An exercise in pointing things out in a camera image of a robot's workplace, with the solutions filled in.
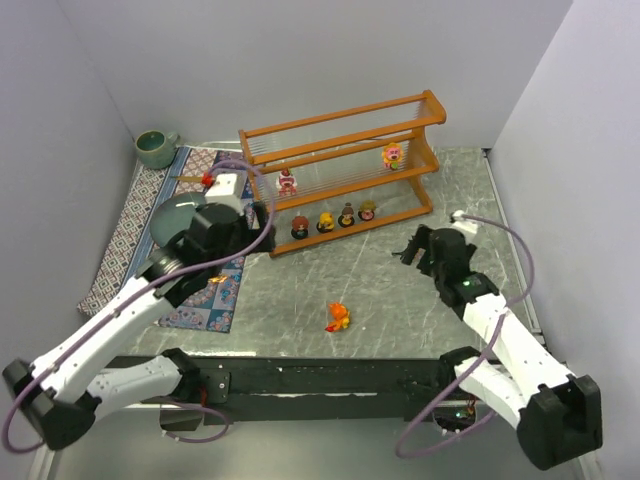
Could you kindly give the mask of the straw hat figurine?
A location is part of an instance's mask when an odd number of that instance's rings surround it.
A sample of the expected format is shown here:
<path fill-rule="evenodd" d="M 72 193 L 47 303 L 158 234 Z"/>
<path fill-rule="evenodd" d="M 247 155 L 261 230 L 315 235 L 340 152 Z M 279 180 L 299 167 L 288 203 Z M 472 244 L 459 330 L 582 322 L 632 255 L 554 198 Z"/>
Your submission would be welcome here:
<path fill-rule="evenodd" d="M 376 204 L 373 200 L 362 202 L 358 209 L 358 217 L 362 221 L 371 221 L 375 218 Z"/>

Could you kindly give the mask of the red-haired figurine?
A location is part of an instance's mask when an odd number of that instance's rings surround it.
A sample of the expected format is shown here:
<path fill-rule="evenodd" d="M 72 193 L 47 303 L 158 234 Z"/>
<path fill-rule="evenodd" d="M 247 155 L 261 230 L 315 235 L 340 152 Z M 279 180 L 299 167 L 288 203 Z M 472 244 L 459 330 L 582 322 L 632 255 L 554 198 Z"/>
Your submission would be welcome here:
<path fill-rule="evenodd" d="M 309 235 L 309 220 L 306 216 L 295 216 L 291 222 L 291 236 L 295 240 L 304 240 Z"/>

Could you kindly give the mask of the brown-haired figurine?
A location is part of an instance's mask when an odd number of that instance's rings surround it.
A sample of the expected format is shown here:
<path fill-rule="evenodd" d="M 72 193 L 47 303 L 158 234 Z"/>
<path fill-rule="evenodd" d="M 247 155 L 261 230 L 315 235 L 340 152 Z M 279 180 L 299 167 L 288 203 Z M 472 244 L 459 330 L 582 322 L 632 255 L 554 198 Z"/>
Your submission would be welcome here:
<path fill-rule="evenodd" d="M 342 228 L 348 228 L 353 226 L 354 223 L 354 209 L 352 207 L 352 204 L 350 202 L 347 202 L 338 217 L 338 224 Z"/>

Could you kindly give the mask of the strawberry cake slice toy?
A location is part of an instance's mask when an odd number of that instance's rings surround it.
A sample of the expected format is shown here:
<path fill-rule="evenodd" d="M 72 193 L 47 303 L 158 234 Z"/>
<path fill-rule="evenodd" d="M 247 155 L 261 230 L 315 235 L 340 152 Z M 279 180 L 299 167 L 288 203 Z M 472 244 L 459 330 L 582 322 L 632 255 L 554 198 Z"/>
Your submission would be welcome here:
<path fill-rule="evenodd" d="M 290 169 L 285 168 L 279 172 L 276 187 L 280 197 L 292 196 L 297 193 L 297 180 Z"/>

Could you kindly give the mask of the pink bear sunflower toy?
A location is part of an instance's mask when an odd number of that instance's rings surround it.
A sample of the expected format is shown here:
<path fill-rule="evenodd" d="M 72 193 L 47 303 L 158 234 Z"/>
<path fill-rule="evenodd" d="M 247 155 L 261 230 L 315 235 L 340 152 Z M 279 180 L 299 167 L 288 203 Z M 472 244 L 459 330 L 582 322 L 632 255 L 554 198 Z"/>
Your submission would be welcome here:
<path fill-rule="evenodd" d="M 381 157 L 386 169 L 396 171 L 403 160 L 404 150 L 400 144 L 391 142 L 383 148 Z"/>

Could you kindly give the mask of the yellow-haired figurine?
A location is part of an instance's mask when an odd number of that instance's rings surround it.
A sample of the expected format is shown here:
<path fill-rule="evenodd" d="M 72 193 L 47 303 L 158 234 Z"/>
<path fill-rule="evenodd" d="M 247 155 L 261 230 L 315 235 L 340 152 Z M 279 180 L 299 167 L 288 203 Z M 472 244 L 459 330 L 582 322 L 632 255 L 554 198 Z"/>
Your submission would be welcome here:
<path fill-rule="evenodd" d="M 335 223 L 333 215 L 330 212 L 323 212 L 319 216 L 319 220 L 316 224 L 316 229 L 319 233 L 330 233 L 334 230 Z"/>

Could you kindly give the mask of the orange dragon toy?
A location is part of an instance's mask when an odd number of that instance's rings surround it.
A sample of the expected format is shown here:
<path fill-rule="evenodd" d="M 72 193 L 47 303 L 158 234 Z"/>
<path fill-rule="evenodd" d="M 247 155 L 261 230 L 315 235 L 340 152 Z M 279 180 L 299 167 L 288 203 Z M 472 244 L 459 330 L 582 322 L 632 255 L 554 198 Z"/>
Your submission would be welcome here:
<path fill-rule="evenodd" d="M 339 302 L 329 303 L 328 311 L 330 314 L 330 321 L 325 327 L 326 332 L 334 333 L 349 327 L 350 312 L 343 304 Z"/>

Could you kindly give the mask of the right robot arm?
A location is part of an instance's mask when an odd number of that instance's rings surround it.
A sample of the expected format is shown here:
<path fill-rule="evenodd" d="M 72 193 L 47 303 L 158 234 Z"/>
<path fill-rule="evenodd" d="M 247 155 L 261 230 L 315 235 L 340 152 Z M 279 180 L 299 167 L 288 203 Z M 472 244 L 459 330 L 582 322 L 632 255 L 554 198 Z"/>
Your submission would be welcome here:
<path fill-rule="evenodd" d="M 447 228 L 418 227 L 401 253 L 434 281 L 441 301 L 486 343 L 443 355 L 445 387 L 431 402 L 461 388 L 483 401 L 515 430 L 529 461 L 540 470 L 600 449 L 601 391 L 556 360 L 511 310 L 498 287 L 471 267 L 475 219 L 457 214 Z"/>

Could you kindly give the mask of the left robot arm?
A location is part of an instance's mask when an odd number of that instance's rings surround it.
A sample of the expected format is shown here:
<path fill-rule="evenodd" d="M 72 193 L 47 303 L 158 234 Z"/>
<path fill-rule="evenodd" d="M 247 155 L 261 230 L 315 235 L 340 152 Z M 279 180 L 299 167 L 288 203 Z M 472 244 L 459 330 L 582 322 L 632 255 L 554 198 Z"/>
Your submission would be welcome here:
<path fill-rule="evenodd" d="M 21 412 L 43 444 L 58 451 L 131 404 L 197 399 L 200 370 L 179 348 L 134 367 L 105 368 L 127 340 L 204 289 L 228 262 L 273 251 L 273 205 L 256 201 L 252 210 L 256 228 L 243 207 L 201 207 L 187 229 L 154 250 L 119 294 L 66 341 L 32 362 L 12 361 L 2 372 L 14 397 L 10 411 Z"/>

